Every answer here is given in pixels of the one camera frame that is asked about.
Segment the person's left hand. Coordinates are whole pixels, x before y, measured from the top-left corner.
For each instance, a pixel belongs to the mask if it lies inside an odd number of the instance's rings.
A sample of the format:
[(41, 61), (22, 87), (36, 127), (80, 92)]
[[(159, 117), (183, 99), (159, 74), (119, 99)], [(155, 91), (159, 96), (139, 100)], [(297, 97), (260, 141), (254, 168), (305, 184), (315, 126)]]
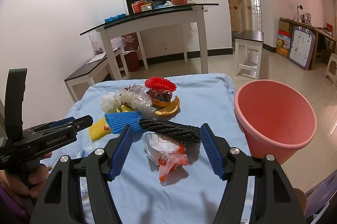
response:
[(25, 178), (1, 170), (1, 200), (15, 211), (24, 210), (29, 213), (33, 210), (33, 201), (39, 197), (51, 170), (52, 167), (40, 163)]

